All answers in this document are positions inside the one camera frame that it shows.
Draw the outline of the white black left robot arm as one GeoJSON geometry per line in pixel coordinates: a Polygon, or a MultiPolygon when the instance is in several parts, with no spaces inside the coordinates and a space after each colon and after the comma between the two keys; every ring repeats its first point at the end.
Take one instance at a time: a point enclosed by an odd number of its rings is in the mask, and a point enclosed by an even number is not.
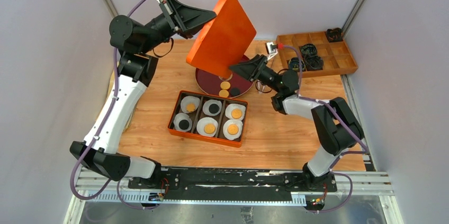
{"type": "Polygon", "coordinates": [[[160,163],[118,152],[124,127],[156,72],[159,56],[149,55],[149,51],[172,42],[174,35],[193,37],[216,17],[212,10],[178,0],[156,1],[161,14],[146,24],[135,21],[130,14],[112,19],[109,33],[114,48],[113,87],[91,130],[70,147],[76,167],[85,167],[112,181],[139,177],[150,189],[161,185],[160,163]]]}

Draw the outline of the swirl butter cookie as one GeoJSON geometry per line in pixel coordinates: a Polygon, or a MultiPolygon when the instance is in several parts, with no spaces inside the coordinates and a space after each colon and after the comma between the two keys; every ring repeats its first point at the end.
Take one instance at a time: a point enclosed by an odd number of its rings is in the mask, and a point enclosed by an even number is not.
{"type": "Polygon", "coordinates": [[[188,113],[191,113],[191,112],[193,112],[195,110],[196,110],[196,106],[195,106],[194,103],[189,103],[189,104],[186,105],[186,111],[188,113]]]}

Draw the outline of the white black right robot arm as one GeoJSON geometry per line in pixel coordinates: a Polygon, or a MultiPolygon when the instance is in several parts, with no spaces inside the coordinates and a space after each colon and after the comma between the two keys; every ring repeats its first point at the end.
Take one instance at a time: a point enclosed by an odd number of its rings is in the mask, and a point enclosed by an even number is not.
{"type": "Polygon", "coordinates": [[[230,66],[230,70],[242,78],[259,81],[276,91],[271,98],[275,111],[284,115],[297,115],[314,122],[320,147],[303,169],[303,186],[315,191],[324,178],[345,155],[353,154],[356,144],[359,154],[366,154],[368,147],[362,142],[364,131],[348,103],[342,97],[320,100],[300,95],[302,71],[287,69],[275,72],[267,65],[268,60],[282,48],[281,44],[266,43],[268,56],[256,55],[249,61],[230,66]]]}

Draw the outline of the orange compartment cookie box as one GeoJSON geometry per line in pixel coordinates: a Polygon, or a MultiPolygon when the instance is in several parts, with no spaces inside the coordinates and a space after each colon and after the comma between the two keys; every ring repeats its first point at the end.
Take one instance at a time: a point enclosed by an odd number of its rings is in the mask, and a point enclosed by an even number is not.
{"type": "Polygon", "coordinates": [[[167,129],[174,136],[239,148],[247,113],[243,100],[180,91],[167,129]]]}

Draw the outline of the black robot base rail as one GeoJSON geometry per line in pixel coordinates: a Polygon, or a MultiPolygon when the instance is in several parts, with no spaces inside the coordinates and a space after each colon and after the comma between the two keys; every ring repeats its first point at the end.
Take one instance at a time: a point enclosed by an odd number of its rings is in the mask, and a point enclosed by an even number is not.
{"type": "Polygon", "coordinates": [[[299,170],[163,167],[161,178],[108,181],[82,168],[75,189],[96,202],[124,201],[146,207],[162,204],[288,206],[318,211],[352,196],[392,196],[385,172],[342,172],[316,184],[299,170]]]}

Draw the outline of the orange box lid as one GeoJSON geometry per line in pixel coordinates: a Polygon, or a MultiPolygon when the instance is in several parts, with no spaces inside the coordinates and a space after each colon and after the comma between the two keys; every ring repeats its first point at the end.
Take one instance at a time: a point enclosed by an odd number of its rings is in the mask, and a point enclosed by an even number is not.
{"type": "Polygon", "coordinates": [[[240,62],[256,36],[256,29],[239,0],[218,0],[217,16],[200,31],[186,62],[200,70],[227,79],[230,66],[240,62]]]}

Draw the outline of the metal tongs white handle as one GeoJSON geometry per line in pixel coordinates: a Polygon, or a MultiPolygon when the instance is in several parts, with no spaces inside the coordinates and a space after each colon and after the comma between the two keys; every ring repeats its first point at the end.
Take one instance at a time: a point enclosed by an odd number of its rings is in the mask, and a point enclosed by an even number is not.
{"type": "MultiPolygon", "coordinates": [[[[268,58],[269,54],[267,51],[267,42],[257,44],[256,49],[255,49],[255,54],[256,55],[265,55],[268,58]]],[[[267,91],[264,91],[264,89],[266,88],[266,85],[262,84],[260,81],[256,82],[255,88],[257,89],[259,94],[269,93],[272,91],[270,88],[267,88],[267,91]]]]}

